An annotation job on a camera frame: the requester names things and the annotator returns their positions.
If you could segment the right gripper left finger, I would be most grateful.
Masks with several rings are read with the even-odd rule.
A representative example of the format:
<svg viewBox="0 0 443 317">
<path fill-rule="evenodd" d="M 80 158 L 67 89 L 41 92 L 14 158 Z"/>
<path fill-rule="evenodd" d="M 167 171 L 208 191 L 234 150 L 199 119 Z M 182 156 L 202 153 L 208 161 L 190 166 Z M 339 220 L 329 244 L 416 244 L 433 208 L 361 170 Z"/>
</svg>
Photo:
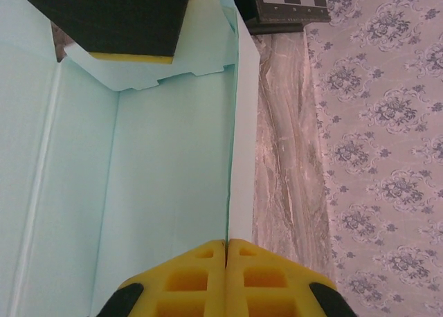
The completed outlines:
<svg viewBox="0 0 443 317">
<path fill-rule="evenodd" d="M 224 316 L 226 242 L 211 240 L 132 276 L 101 316 Z"/>
</svg>

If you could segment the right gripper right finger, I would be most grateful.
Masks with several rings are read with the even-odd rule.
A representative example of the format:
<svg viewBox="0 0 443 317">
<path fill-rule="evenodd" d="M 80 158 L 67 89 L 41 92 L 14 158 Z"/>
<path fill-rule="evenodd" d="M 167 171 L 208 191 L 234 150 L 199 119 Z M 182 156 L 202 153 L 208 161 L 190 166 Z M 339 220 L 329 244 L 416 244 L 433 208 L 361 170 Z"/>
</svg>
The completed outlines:
<svg viewBox="0 0 443 317">
<path fill-rule="evenodd" d="M 242 239 L 228 243 L 227 316 L 349 316 L 326 276 Z"/>
</svg>

